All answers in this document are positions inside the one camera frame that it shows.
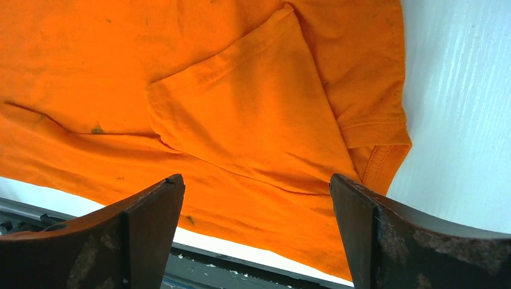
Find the orange fabric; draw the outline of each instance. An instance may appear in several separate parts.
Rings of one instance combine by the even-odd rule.
[[[4,1],[0,175],[108,205],[173,173],[179,226],[351,279],[328,194],[410,148],[399,0]]]

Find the dirt stain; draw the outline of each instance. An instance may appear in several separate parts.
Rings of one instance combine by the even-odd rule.
[[[41,114],[39,118],[36,120],[36,122],[34,122],[34,124],[32,125],[32,129],[35,129],[38,126],[38,124],[40,124],[45,118],[46,115]]]
[[[186,219],[192,223],[193,226],[195,226],[195,221],[193,220],[192,216],[186,216]]]
[[[121,238],[116,228],[119,226],[119,219],[110,221],[99,238],[100,242],[110,250],[119,250],[121,248]]]
[[[113,282],[112,278],[108,278],[103,282],[103,284],[96,286],[96,289],[114,289],[115,283]]]
[[[416,231],[413,238],[422,247],[481,267],[492,275],[499,272],[511,255],[511,246],[505,239],[456,238],[427,231]]]
[[[376,268],[375,279],[376,279],[376,288],[384,288],[386,282],[383,279],[383,274],[381,272],[380,266],[378,266]]]
[[[94,266],[94,261],[98,254],[98,243],[99,242],[92,235],[90,235],[89,239],[84,243],[80,254],[78,254],[75,260],[75,264],[73,264],[69,272],[66,288],[81,288],[81,281],[87,278],[90,269]]]
[[[104,134],[104,133],[105,133],[105,132],[103,131],[103,129],[101,128],[101,125],[99,125],[99,124],[97,124],[96,126],[94,126],[90,132],[91,132],[92,134]]]

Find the stitched hem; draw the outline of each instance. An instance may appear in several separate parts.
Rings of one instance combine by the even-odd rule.
[[[350,129],[350,128],[355,128],[357,126],[364,126],[364,125],[384,125],[384,124],[393,124],[393,123],[406,123],[406,120],[396,120],[396,118],[394,119],[378,119],[378,120],[373,120],[373,121],[370,121],[370,122],[355,122],[355,123],[350,123],[349,125],[344,125],[344,126],[341,126],[340,127],[340,130],[345,130],[345,129]]]
[[[374,146],[362,184],[385,195],[412,147],[406,122],[358,125],[343,129],[342,136],[348,149]]]

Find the white background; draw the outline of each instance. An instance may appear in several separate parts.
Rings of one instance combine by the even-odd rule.
[[[402,2],[413,148],[388,196],[443,219],[511,233],[511,1]],[[2,178],[0,196],[74,216],[101,207]],[[175,241],[343,282],[272,252],[182,229]]]

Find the t-shirt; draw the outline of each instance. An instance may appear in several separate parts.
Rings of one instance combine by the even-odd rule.
[[[328,182],[410,149],[399,0],[0,4],[0,175],[112,204],[181,173],[179,226],[351,279]]]

